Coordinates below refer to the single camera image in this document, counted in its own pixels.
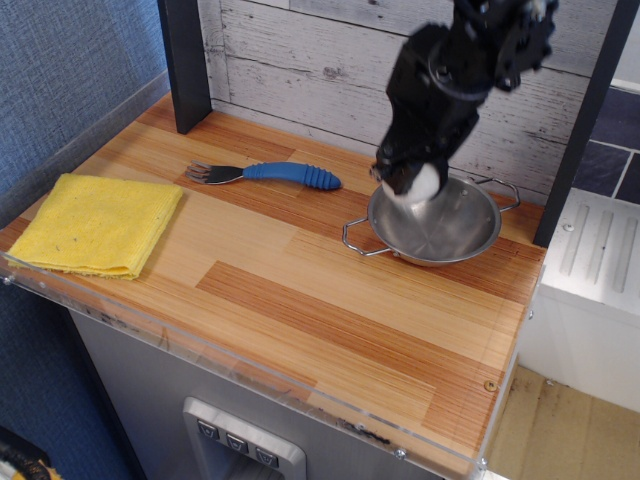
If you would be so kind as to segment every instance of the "clear plastic edge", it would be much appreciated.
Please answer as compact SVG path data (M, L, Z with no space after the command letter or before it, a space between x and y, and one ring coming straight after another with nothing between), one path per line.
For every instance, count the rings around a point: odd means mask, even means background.
M470 458L410 429L214 345L144 312L0 252L0 279L323 422L449 480L480 480L484 458Z

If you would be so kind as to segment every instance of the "button panel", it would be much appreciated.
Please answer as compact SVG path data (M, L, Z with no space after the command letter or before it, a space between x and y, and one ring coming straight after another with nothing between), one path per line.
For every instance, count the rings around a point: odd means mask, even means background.
M220 479L220 458L239 454L269 478L307 480L305 453L284 438L193 397L185 400L183 414L203 478Z

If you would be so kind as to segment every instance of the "wood grain surface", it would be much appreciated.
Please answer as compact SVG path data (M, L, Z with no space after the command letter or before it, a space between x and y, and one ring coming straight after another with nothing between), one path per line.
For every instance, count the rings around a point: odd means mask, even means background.
M191 159L310 163L335 173L343 188L271 180L204 186L183 175ZM481 455L499 393L485 382L505 378L545 253L531 243L541 209L505 212L497 242L466 262L424 268L391 254L365 258L341 235L346 222L366 214L377 188L368 175L372 161L220 113L179 135L164 98L77 170L183 187L141 277L56 274L46 280L49 289L79 285L87 290L66 293L80 305L112 308L99 294L143 312L158 322L126 311L112 317L137 322L136 335L153 331L214 362L211 347L224 348L295 381L301 388L291 394L304 404L353 424L358 412L369 412L384 420L367 424L376 435L441 471L459 470L459 459L444 465L438 456L446 455L420 438ZM3 251L36 209L1 232ZM366 224L353 235L363 248L382 246ZM266 372L250 369L269 384Z

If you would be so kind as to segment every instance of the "blue fabric wall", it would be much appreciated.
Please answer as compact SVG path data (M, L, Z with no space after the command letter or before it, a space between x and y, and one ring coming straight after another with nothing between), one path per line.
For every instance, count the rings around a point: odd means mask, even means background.
M0 228L168 90L156 0L0 0ZM65 480L132 479L66 315L0 284L0 424Z
M165 71L159 25L155 0L0 0L0 226L144 110L117 108Z

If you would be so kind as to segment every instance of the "yellow cloth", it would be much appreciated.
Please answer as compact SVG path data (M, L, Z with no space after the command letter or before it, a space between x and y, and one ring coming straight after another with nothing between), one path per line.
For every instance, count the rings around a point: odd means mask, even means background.
M64 174L8 253L40 268L134 279L181 196L176 185Z

